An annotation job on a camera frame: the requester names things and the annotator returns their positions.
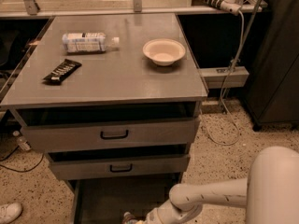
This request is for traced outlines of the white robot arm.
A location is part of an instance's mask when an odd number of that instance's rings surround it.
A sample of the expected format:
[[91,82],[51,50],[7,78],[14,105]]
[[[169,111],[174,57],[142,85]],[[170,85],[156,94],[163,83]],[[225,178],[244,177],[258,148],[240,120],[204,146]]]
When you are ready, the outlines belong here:
[[205,204],[244,208],[246,224],[299,224],[299,153],[262,150],[243,179],[206,185],[176,184],[169,199],[147,214],[146,224],[182,224]]

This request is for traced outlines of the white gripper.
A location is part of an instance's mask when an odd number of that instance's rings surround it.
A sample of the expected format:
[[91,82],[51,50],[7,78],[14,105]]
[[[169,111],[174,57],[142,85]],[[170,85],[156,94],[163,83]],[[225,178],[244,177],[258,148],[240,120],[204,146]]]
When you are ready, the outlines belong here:
[[163,224],[157,209],[153,209],[147,213],[145,222],[146,224]]

